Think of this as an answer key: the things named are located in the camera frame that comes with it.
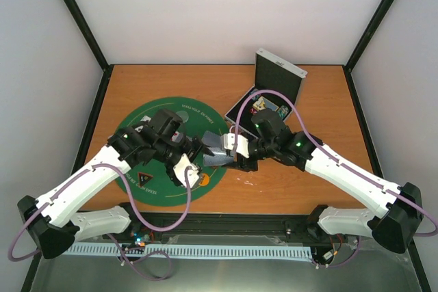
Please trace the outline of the black triangular button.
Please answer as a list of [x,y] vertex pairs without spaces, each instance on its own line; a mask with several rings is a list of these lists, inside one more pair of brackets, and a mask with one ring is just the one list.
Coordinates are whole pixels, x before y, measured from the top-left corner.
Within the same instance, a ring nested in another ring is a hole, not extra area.
[[151,176],[150,174],[138,172],[138,186],[139,186],[139,188],[143,188],[152,178],[153,178],[153,176]]

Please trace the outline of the orange big blind button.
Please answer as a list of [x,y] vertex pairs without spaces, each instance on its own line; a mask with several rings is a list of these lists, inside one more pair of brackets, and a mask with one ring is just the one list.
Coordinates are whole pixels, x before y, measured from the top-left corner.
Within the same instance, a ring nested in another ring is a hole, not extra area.
[[199,182],[199,185],[200,185],[201,187],[207,186],[207,185],[209,184],[209,181],[210,181],[210,177],[209,177],[209,175],[203,173],[203,174],[202,174],[202,177],[201,177],[201,180],[200,180],[200,182]]

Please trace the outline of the clear acrylic dealer button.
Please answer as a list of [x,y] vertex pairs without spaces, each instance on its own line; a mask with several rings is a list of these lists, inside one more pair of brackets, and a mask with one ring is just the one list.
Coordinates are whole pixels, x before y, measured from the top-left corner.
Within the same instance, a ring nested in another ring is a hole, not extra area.
[[180,117],[183,123],[186,123],[189,120],[189,115],[186,111],[178,111],[176,114]]

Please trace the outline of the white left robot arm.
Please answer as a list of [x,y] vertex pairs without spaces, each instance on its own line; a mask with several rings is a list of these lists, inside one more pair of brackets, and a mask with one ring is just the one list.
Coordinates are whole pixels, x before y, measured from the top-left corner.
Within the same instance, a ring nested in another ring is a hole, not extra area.
[[121,233],[135,239],[141,234],[142,221],[124,208],[78,210],[113,180],[152,160],[164,165],[176,186],[191,190],[201,181],[201,169],[194,161],[199,154],[209,153],[200,137],[187,136],[181,117],[160,109],[149,120],[119,128],[89,162],[51,191],[21,198],[17,203],[21,230],[29,233],[45,259],[97,235]]

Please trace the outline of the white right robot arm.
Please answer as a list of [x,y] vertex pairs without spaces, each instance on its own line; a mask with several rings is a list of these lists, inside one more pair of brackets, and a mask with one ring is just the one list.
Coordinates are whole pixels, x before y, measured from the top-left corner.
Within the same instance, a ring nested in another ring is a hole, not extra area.
[[237,156],[232,168],[253,172],[260,160],[270,158],[318,176],[364,205],[362,209],[316,208],[313,213],[318,229],[327,235],[373,238],[397,254],[407,250],[423,220],[422,196],[417,186],[386,181],[360,168],[315,136],[292,132],[271,109],[257,113],[252,122],[259,138],[248,141],[233,133],[220,138],[222,149]]

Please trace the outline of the dealt blue card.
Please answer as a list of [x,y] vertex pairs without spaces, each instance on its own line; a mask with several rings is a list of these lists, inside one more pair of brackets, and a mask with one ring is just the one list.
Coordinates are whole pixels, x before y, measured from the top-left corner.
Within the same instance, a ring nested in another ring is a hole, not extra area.
[[211,131],[206,131],[202,137],[202,143],[208,147],[220,147],[220,136]]

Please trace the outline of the blue card deck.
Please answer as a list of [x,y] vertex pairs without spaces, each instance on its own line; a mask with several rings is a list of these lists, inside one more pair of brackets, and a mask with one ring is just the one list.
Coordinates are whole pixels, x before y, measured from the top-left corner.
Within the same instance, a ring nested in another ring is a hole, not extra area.
[[234,158],[226,152],[215,152],[213,155],[203,155],[203,165],[207,167],[220,167],[234,162]]

